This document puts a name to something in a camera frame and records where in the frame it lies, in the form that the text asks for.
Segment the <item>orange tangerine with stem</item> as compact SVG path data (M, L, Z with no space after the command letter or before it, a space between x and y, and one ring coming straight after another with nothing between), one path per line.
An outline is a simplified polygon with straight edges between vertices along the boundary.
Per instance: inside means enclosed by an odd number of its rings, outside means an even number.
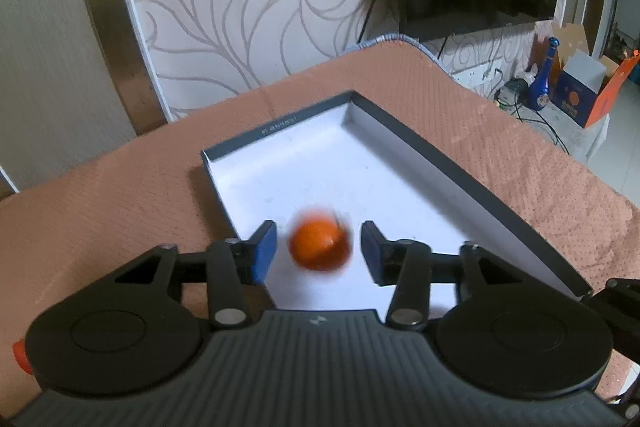
M335 211L316 208L299 213L288 234L288 253L302 269L340 271L352 257L352 229Z

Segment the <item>large red apple fruit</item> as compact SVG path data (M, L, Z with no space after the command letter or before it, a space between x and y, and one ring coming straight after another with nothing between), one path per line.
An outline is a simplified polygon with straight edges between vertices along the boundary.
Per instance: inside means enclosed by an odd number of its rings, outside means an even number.
M14 355L14 359L19 367L23 369L23 371L32 375L32 366L30 365L27 355L26 355L26 347L25 347L25 339L22 338L20 340L15 341L12 345L12 352Z

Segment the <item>salmon dotted tablecloth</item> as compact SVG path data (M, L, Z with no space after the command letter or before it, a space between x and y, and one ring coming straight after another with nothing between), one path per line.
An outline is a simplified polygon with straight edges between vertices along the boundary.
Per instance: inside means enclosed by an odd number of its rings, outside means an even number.
M454 83L399 40L350 52L198 110L1 204L1 412L37 394L13 343L48 306L160 243L226 234L201 151L355 90L455 161L586 281L639 274L639 210L531 127Z

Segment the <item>black white shallow box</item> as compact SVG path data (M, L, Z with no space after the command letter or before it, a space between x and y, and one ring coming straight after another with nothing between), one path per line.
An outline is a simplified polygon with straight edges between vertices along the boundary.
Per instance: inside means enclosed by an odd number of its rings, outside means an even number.
M278 248L262 283L280 309L384 313L390 305L392 288L373 282L359 247L335 272L296 265L288 238L313 212L340 218L352 237L371 221L386 239L413 239L437 254L456 255L473 243L568 297L591 291L498 196L357 92L213 145L202 158L237 236L250 236L268 220L276 225Z

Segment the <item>blue bottle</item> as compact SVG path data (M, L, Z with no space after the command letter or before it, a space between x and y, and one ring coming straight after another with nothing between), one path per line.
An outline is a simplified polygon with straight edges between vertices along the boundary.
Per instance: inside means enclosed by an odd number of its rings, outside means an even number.
M548 39L548 46L541 70L528 88L527 104L530 109L541 110L549 102L549 78L560 40L556 37Z

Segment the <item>orange blue cardboard box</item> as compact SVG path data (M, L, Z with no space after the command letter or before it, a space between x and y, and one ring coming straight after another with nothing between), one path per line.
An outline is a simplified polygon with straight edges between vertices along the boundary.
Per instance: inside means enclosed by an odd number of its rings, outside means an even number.
M551 102L582 129L608 115L623 83L639 64L639 52L617 64L608 57L595 60L576 50L563 66L551 90Z

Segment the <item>white wall socket strip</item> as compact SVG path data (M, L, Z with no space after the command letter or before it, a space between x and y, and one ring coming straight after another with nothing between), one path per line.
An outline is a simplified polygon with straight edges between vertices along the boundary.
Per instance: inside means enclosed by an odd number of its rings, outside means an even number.
M501 72L501 69L497 66L478 64L468 69L460 70L460 72L455 72L452 75L452 79L460 86L472 90L477 86L483 86L483 84L491 82L499 72Z

